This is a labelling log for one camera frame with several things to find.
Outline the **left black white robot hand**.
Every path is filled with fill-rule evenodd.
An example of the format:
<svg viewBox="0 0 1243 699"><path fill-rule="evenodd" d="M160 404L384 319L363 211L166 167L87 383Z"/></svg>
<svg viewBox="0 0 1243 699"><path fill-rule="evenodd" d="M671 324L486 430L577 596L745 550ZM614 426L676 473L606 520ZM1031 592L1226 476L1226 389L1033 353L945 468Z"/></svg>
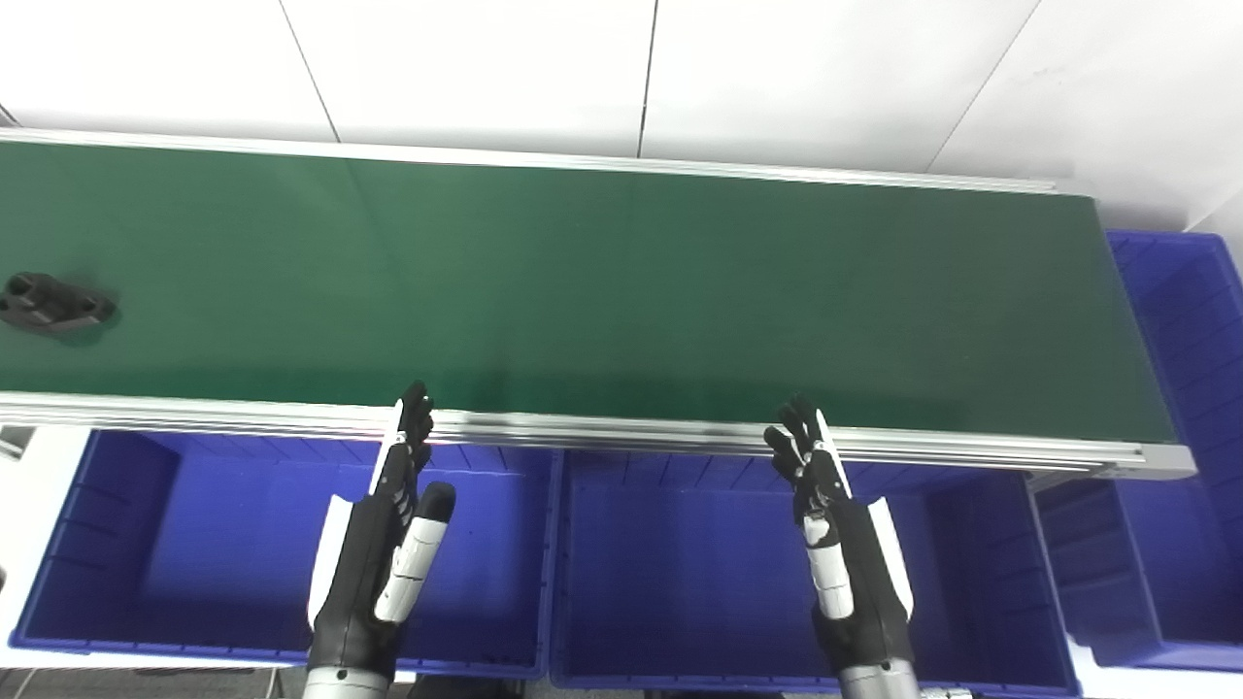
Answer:
<svg viewBox="0 0 1243 699"><path fill-rule="evenodd" d="M451 483L418 491L430 459L433 398L423 381L392 407L370 486L351 504L324 599L312 618L308 680L392 682L404 626L452 521Z"/></svg>

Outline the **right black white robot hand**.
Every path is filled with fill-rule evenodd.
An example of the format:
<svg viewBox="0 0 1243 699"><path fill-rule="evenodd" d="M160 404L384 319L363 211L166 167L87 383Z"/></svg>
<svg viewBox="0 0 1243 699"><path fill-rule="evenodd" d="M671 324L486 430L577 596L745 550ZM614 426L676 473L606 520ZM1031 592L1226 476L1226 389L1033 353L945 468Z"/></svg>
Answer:
<svg viewBox="0 0 1243 699"><path fill-rule="evenodd" d="M906 603L869 507L851 493L827 420L802 394L764 429L772 466L789 483L791 517L810 566L810 616L818 646L837 672L914 663Z"/></svg>

